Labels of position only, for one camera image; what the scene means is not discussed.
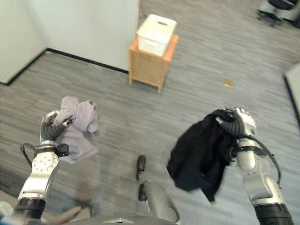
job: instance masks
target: chair wheel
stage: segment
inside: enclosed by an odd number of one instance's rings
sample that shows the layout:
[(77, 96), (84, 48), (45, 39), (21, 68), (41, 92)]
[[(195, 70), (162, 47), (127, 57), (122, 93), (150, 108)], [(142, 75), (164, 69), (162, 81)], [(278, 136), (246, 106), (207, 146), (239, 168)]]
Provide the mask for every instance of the chair wheel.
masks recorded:
[(145, 185), (144, 184), (141, 184), (139, 186), (139, 196), (138, 196), (138, 199), (140, 202), (145, 202), (147, 201), (147, 196), (146, 196), (146, 193), (145, 193)]
[(139, 173), (145, 171), (145, 166), (146, 166), (146, 157), (144, 155), (140, 155), (136, 161), (135, 178), (137, 180), (140, 180)]

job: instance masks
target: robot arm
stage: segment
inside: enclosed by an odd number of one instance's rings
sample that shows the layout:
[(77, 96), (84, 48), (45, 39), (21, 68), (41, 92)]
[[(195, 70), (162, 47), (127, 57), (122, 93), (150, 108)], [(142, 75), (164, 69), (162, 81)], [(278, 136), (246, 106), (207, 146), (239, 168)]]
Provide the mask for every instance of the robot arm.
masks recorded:
[(68, 145), (56, 145), (55, 140), (68, 126), (70, 121), (65, 121), (57, 127), (52, 127), (52, 120), (58, 111), (48, 113), (43, 117), (40, 130), (40, 145), (30, 146), (35, 150), (32, 171), (19, 194), (19, 203), (15, 208), (15, 217), (39, 220), (45, 208), (45, 203), (51, 191), (53, 178), (58, 171), (59, 157), (68, 155)]
[[(217, 118), (220, 126), (236, 137), (237, 158), (244, 188), (254, 206), (260, 224), (292, 225), (292, 217), (286, 207), (280, 185), (281, 172), (274, 156), (255, 138), (256, 124), (242, 108), (228, 110), (234, 122), (227, 123)], [(274, 162), (278, 171), (276, 182), (270, 172), (267, 156)]]

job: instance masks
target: gray vinyl floor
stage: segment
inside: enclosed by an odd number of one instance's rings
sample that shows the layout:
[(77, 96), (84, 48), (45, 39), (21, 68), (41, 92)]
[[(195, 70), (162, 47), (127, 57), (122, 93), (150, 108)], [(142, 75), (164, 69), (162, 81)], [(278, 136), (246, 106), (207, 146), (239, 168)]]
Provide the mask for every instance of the gray vinyl floor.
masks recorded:
[[(172, 146), (191, 124), (225, 105), (243, 106), (256, 119), (259, 139), (276, 155), (288, 208), (300, 224), (300, 132), (282, 79), (300, 59), (300, 30), (258, 21), (260, 3), (143, 0), (145, 13), (178, 22), (180, 39), (160, 95), (148, 85), (129, 86), (126, 74), (45, 53), (12, 85), (1, 86), (0, 188), (18, 195), (30, 173), (19, 145), (37, 144), (42, 116), (75, 95), (98, 103), (99, 153), (76, 165), (61, 163), (47, 210), (81, 204), (92, 205), (94, 215), (149, 215), (137, 201), (135, 181), (136, 158), (145, 154), (148, 171), (175, 201), (182, 225), (258, 224), (235, 163), (214, 204), (201, 191), (174, 187), (165, 169)], [(234, 88), (225, 87), (224, 79), (233, 80)]]

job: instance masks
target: wooden side table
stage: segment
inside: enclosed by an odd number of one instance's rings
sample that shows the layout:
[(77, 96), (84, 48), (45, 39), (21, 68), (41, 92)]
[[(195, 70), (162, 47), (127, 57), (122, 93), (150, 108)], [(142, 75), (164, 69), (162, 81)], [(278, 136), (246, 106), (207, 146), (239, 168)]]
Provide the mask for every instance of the wooden side table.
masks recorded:
[(161, 93), (178, 38), (178, 35), (172, 35), (169, 46), (160, 57), (139, 50), (136, 37), (129, 47), (129, 84), (132, 85), (133, 80), (140, 81), (158, 87), (158, 93)]

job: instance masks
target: white storage bin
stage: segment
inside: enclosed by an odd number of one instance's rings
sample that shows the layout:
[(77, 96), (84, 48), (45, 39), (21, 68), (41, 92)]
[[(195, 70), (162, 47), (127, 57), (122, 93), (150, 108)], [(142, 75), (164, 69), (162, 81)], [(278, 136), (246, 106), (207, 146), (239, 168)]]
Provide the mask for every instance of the white storage bin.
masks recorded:
[(176, 27), (176, 21), (150, 14), (136, 32), (140, 50), (163, 56)]

